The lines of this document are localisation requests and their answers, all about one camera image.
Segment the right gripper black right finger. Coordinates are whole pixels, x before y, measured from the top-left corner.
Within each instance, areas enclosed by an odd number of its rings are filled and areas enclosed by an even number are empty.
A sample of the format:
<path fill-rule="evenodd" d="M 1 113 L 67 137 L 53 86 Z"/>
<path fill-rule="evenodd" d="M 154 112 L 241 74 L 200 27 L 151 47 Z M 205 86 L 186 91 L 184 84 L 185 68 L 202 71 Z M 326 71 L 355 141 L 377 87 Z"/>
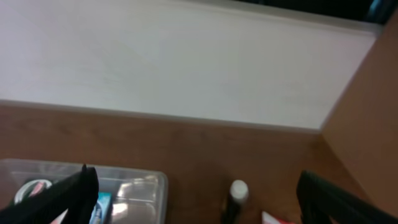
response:
<path fill-rule="evenodd" d="M 307 170 L 300 175 L 296 194 L 304 224 L 397 224 L 397 218 Z"/>

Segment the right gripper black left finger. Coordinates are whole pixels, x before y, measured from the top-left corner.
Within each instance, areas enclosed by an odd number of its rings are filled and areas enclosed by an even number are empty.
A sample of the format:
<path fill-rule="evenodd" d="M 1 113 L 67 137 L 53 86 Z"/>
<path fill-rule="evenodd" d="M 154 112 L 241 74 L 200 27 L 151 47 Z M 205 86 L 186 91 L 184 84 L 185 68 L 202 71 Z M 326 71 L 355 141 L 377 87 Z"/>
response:
<path fill-rule="evenodd" d="M 83 165 L 81 171 L 43 192 L 2 209 L 1 223 L 51 223 L 65 213 L 62 223 L 89 224 L 98 193 L 96 169 Z"/>

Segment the green Zam-Buk ointment box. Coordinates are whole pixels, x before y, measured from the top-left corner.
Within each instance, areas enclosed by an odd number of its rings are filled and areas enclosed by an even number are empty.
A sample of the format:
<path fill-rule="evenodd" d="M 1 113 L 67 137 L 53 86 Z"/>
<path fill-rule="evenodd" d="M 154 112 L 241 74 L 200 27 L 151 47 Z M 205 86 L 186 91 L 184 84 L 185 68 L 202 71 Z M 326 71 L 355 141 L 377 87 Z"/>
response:
<path fill-rule="evenodd" d="M 33 197 L 45 189 L 50 188 L 53 183 L 46 179 L 35 179 L 26 182 L 19 190 L 16 192 L 14 196 L 13 203 L 18 204 L 25 200 L 26 198 Z"/>

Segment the blue fever patch box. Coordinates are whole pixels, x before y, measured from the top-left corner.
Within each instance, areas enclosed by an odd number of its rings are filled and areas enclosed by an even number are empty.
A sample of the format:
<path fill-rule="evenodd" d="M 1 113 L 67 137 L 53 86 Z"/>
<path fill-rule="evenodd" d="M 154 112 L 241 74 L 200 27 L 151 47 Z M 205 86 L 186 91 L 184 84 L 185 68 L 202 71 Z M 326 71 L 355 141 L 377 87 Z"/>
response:
<path fill-rule="evenodd" d="M 106 223 L 109 208 L 112 202 L 112 194 L 109 192 L 99 192 L 96 205 L 91 213 L 89 224 Z"/>

